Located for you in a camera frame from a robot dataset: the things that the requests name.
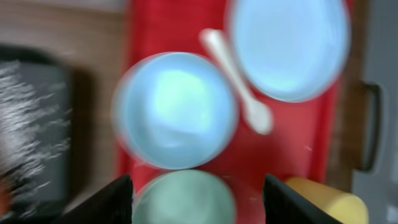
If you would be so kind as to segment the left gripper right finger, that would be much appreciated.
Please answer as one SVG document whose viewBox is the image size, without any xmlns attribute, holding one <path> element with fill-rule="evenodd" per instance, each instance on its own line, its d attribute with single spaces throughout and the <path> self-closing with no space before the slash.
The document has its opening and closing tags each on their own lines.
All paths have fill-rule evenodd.
<svg viewBox="0 0 398 224">
<path fill-rule="evenodd" d="M 266 224 L 341 224 L 272 174 L 262 189 Z"/>
</svg>

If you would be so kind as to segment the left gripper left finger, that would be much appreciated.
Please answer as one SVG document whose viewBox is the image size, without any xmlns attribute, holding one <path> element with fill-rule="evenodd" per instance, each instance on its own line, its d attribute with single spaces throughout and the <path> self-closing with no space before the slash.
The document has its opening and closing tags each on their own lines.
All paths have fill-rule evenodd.
<svg viewBox="0 0 398 224">
<path fill-rule="evenodd" d="M 131 224 L 133 191 L 130 175 L 122 175 L 55 224 Z"/>
</svg>

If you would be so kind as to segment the green bowl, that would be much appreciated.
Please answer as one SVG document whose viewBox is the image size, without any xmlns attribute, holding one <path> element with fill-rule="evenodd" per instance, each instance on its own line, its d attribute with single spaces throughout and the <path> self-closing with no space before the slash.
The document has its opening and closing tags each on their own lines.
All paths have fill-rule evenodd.
<svg viewBox="0 0 398 224">
<path fill-rule="evenodd" d="M 234 224 L 236 202 L 221 178 L 188 169 L 163 174 L 134 199 L 133 224 Z"/>
</svg>

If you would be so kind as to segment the yellow plastic cup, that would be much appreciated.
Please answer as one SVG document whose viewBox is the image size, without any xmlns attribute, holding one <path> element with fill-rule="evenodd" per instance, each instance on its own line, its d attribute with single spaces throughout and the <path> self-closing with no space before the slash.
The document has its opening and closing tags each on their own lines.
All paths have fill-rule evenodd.
<svg viewBox="0 0 398 224">
<path fill-rule="evenodd" d="M 301 177 L 289 178 L 285 183 L 341 223 L 369 223 L 367 206 L 354 194 Z"/>
</svg>

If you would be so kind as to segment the light blue bowl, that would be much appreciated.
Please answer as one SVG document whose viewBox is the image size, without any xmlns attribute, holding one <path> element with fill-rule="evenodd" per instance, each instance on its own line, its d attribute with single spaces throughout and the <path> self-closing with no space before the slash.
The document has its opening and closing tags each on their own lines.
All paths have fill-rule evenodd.
<svg viewBox="0 0 398 224">
<path fill-rule="evenodd" d="M 162 169 L 200 166 L 231 142 L 238 104 L 220 70 L 189 52 L 148 56 L 121 77 L 114 132 L 128 153 Z"/>
</svg>

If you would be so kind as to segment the light blue plate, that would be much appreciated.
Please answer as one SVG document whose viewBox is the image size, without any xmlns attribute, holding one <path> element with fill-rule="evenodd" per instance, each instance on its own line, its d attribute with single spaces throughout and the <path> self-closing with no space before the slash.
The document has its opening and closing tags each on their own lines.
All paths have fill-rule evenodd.
<svg viewBox="0 0 398 224">
<path fill-rule="evenodd" d="M 239 0 L 229 36 L 247 79 L 280 101 L 304 102 L 337 79 L 351 42 L 342 0 Z"/>
</svg>

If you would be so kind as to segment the orange carrot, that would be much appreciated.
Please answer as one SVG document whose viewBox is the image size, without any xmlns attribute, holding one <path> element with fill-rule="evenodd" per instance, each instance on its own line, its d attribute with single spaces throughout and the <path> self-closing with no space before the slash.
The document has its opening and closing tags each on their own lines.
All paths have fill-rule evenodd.
<svg viewBox="0 0 398 224">
<path fill-rule="evenodd" d="M 5 214 L 10 210 L 11 207 L 11 190 L 8 184 L 8 181 L 1 177 L 0 181 L 0 215 L 1 217 L 5 216 Z"/>
</svg>

